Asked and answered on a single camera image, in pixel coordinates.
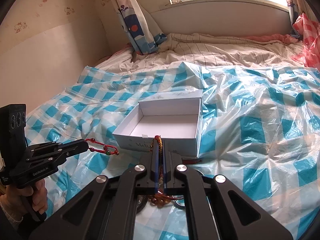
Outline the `white Meltykiss jewelry box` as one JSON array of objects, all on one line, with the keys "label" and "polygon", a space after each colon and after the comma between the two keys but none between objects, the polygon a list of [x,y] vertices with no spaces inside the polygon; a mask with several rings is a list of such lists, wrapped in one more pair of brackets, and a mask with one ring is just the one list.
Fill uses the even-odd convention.
[{"label": "white Meltykiss jewelry box", "polygon": [[161,137],[167,150],[198,158],[202,129],[202,90],[161,92],[140,100],[112,135],[120,148],[148,152]]}]

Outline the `silver bangle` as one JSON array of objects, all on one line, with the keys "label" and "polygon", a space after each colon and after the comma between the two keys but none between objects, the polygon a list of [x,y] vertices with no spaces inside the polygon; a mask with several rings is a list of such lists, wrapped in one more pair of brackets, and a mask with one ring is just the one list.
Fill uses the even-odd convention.
[{"label": "silver bangle", "polygon": [[173,204],[176,208],[178,208],[180,210],[184,210],[185,209],[184,197],[183,196],[175,196],[175,198],[173,200]]}]

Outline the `blue checkered plastic sheet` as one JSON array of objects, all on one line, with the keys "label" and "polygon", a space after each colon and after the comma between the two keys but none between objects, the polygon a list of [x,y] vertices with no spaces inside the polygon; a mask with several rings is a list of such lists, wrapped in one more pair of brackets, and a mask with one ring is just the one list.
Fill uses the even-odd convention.
[{"label": "blue checkered plastic sheet", "polygon": [[114,74],[86,67],[78,82],[27,117],[27,142],[94,138],[113,132],[142,100],[161,92],[203,91],[201,161],[270,213],[294,239],[319,214],[319,71],[192,63]]}]

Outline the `beige striped bedsheet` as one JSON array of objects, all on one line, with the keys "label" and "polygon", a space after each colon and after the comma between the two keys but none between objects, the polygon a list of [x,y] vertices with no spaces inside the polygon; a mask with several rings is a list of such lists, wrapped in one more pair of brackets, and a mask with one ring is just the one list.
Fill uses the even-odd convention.
[{"label": "beige striped bedsheet", "polygon": [[96,67],[116,74],[177,67],[182,62],[204,67],[300,67],[304,66],[299,58],[303,49],[303,43],[289,35],[241,38],[169,34],[152,54],[139,55],[127,45],[101,59]]}]

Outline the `blue cartoon curtain left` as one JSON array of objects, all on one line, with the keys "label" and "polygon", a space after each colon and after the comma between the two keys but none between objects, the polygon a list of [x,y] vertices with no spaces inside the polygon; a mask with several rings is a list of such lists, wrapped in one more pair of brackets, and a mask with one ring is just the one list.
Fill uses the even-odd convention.
[{"label": "blue cartoon curtain left", "polygon": [[139,5],[137,0],[110,0],[119,17],[123,31],[139,55],[156,52],[167,40],[152,16]]}]

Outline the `white headboard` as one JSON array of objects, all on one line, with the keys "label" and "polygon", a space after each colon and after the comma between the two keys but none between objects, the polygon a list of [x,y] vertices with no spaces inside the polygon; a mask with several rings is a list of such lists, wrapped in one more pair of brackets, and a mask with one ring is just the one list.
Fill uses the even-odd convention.
[{"label": "white headboard", "polygon": [[289,34],[286,9],[250,0],[197,0],[166,6],[152,12],[163,33],[212,36],[266,36]]}]

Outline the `red checkered plastic bag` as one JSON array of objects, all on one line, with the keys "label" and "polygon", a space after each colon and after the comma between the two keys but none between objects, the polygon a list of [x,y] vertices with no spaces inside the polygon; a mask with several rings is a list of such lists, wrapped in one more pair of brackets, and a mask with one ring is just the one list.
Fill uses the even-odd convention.
[{"label": "red checkered plastic bag", "polygon": [[293,59],[306,67],[319,70],[319,22],[310,20],[305,13],[302,13],[293,24],[293,28],[302,36],[303,42],[302,52]]}]

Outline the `pink curtain right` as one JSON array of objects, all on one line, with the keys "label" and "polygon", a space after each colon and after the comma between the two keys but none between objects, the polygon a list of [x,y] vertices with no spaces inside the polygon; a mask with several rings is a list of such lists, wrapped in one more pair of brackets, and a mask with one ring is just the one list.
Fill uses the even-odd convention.
[{"label": "pink curtain right", "polygon": [[[310,20],[316,20],[313,11],[306,2],[306,0],[286,0],[287,7],[290,16],[290,22],[293,27],[293,24],[296,22],[299,15],[302,13],[306,14]],[[291,35],[295,38],[300,38],[300,34],[292,28]]]}]

